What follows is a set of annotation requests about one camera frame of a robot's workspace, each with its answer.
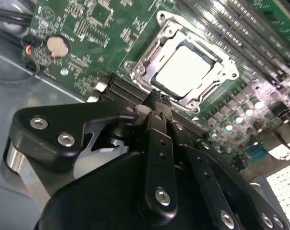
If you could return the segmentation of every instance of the pcie slot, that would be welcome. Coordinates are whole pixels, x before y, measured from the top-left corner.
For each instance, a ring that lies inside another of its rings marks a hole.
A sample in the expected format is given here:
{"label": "pcie slot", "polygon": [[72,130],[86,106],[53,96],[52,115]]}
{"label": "pcie slot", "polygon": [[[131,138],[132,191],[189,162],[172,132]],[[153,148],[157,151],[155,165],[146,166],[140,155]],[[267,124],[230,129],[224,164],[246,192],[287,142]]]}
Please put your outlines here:
{"label": "pcie slot", "polygon": [[232,28],[243,36],[251,46],[265,56],[271,64],[280,68],[280,70],[285,73],[290,74],[290,68],[287,67],[287,61],[252,27],[250,27],[249,24],[240,19],[239,15],[234,10],[231,8],[225,8],[216,0],[206,1],[206,3],[202,3],[202,6],[220,20],[225,20]]}
{"label": "pcie slot", "polygon": [[271,28],[270,24],[248,6],[244,0],[219,0],[226,8],[233,8],[240,16],[264,37],[275,50],[290,62],[290,48],[287,43]]}
{"label": "pcie slot", "polygon": [[262,69],[262,71],[269,76],[271,76],[276,81],[279,81],[278,70],[275,69],[265,58],[261,56],[254,48],[251,47],[240,35],[238,35],[234,30],[229,29],[227,25],[220,23],[216,18],[210,13],[203,9],[199,4],[190,4],[193,0],[182,0],[183,3],[189,2],[187,7],[194,12],[194,15],[207,27],[213,29],[227,39],[234,47],[243,50],[242,54],[248,58],[251,62]]}
{"label": "pcie slot", "polygon": [[115,74],[111,75],[110,84],[119,87],[140,101],[144,101],[147,98],[147,94],[142,89]]}

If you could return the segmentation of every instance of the black cable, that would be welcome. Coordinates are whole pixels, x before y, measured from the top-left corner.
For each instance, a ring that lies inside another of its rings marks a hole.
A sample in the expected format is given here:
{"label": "black cable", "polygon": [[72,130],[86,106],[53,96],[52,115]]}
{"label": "black cable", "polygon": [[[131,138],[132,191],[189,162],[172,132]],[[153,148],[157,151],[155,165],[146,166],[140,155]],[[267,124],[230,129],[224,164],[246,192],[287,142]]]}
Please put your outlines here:
{"label": "black cable", "polygon": [[29,58],[34,62],[35,66],[36,66],[36,70],[32,75],[30,75],[29,77],[26,77],[26,78],[22,78],[22,79],[3,79],[3,78],[0,78],[0,83],[1,84],[18,84],[18,83],[25,82],[25,81],[35,77],[36,75],[38,75],[40,72],[40,65],[38,63],[38,60],[36,59],[36,57],[33,54],[29,55]]}
{"label": "black cable", "polygon": [[31,0],[18,0],[23,6],[25,6],[31,12],[34,12],[36,5]]}
{"label": "black cable", "polygon": [[30,14],[0,9],[0,21],[6,23],[28,27],[31,24],[32,17]]}
{"label": "black cable", "polygon": [[0,9],[0,16],[20,18],[23,20],[26,20],[26,19],[31,20],[33,17],[32,15],[27,14],[27,13],[20,13],[20,12],[5,10],[5,9]]}
{"label": "black cable", "polygon": [[29,27],[30,24],[31,24],[31,22],[28,22],[28,21],[22,21],[22,20],[17,20],[17,19],[14,19],[14,18],[7,18],[7,17],[1,17],[1,16],[0,16],[0,21],[6,22],[6,23],[9,23],[9,24],[26,26],[26,27]]}
{"label": "black cable", "polygon": [[278,138],[278,140],[288,149],[290,150],[290,146],[286,143],[285,139],[281,136],[281,134],[277,131],[274,131],[275,136]]}
{"label": "black cable", "polygon": [[13,34],[10,34],[0,28],[0,37],[14,44],[17,48],[23,49],[21,45],[21,39]]}

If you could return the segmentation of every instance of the ram slot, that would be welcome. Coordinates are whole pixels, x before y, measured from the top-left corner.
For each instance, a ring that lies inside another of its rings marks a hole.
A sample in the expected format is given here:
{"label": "ram slot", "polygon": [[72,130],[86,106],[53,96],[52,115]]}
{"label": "ram slot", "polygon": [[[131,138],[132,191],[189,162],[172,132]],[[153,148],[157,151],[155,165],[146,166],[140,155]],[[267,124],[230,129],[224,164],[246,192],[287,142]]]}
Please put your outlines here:
{"label": "ram slot", "polygon": [[274,48],[262,38],[252,27],[244,20],[240,19],[239,15],[232,9],[226,9],[221,3],[216,0],[209,0],[204,6],[209,12],[214,14],[220,20],[225,20],[232,28],[234,28],[247,42],[258,50],[266,59],[275,67],[283,72],[290,74],[290,68],[287,66],[287,61],[277,53]]}
{"label": "ram slot", "polygon": [[[192,0],[182,0],[183,2],[191,2]],[[227,25],[220,23],[214,15],[202,8],[199,4],[193,5],[188,4],[189,7],[195,14],[195,16],[201,20],[206,26],[217,31],[223,37],[225,37],[234,47],[242,49],[242,54],[248,58],[251,62],[254,62],[259,69],[263,69],[266,74],[271,76],[275,81],[278,79],[278,69],[275,69],[265,58],[261,56],[254,48],[251,47],[239,34],[234,30],[229,29]]]}
{"label": "ram slot", "polygon": [[231,45],[224,37],[222,37],[219,33],[206,28],[204,32],[205,37],[209,37],[210,40],[215,43],[219,48],[223,49],[227,52],[233,59],[235,59],[238,63],[240,63],[246,70],[250,72],[251,75],[257,76],[259,79],[265,79],[271,84],[275,84],[275,80],[272,79],[269,75],[256,67],[251,61],[249,61],[245,56],[242,55],[243,50],[237,49],[233,45]]}
{"label": "ram slot", "polygon": [[286,60],[290,62],[290,47],[244,0],[219,0],[226,8],[232,7],[251,27],[264,37]]}

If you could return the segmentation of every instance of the silver screw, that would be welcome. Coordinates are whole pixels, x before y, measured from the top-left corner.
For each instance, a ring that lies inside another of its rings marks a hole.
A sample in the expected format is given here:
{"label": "silver screw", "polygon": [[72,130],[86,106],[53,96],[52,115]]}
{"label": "silver screw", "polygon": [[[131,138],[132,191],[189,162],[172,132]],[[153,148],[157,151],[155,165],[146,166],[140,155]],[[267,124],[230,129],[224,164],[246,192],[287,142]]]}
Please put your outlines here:
{"label": "silver screw", "polygon": [[35,129],[45,129],[48,127],[48,122],[41,117],[34,117],[30,120],[30,125]]}
{"label": "silver screw", "polygon": [[180,124],[176,124],[175,126],[176,126],[179,130],[181,130],[181,131],[183,130],[182,125],[180,125]]}
{"label": "silver screw", "polygon": [[170,196],[168,193],[159,188],[155,192],[155,198],[158,200],[158,202],[163,206],[169,206],[170,205]]}
{"label": "silver screw", "polygon": [[125,63],[125,66],[126,66],[127,68],[131,68],[131,64],[128,63],[128,62]]}
{"label": "silver screw", "polygon": [[263,223],[265,223],[266,226],[268,226],[269,228],[272,229],[274,227],[271,220],[264,213],[261,214],[261,219],[262,219]]}
{"label": "silver screw", "polygon": [[127,106],[127,110],[128,110],[129,112],[131,112],[131,113],[133,113],[133,112],[134,112],[134,109],[133,109],[133,108],[131,108],[131,107],[129,107],[129,106]]}
{"label": "silver screw", "polygon": [[229,229],[234,229],[234,221],[231,218],[231,216],[229,216],[228,213],[226,213],[225,211],[221,211],[220,212],[220,218],[222,220],[222,222],[229,228]]}
{"label": "silver screw", "polygon": [[279,225],[279,227],[281,227],[282,229],[284,228],[283,223],[281,222],[281,220],[278,219],[278,217],[274,216],[274,221]]}
{"label": "silver screw", "polygon": [[143,74],[145,72],[144,68],[142,66],[137,66],[136,72],[139,74]]}
{"label": "silver screw", "polygon": [[62,133],[58,136],[58,142],[65,147],[71,147],[74,145],[75,140],[72,135]]}
{"label": "silver screw", "polygon": [[190,108],[190,109],[192,109],[192,108],[195,107],[196,104],[197,103],[195,101],[190,101],[190,103],[188,103],[187,107]]}
{"label": "silver screw", "polygon": [[210,146],[206,142],[202,142],[202,145],[205,149],[209,150]]}
{"label": "silver screw", "polygon": [[67,76],[69,74],[69,70],[66,69],[66,68],[62,68],[60,70],[60,74],[63,75],[63,76]]}

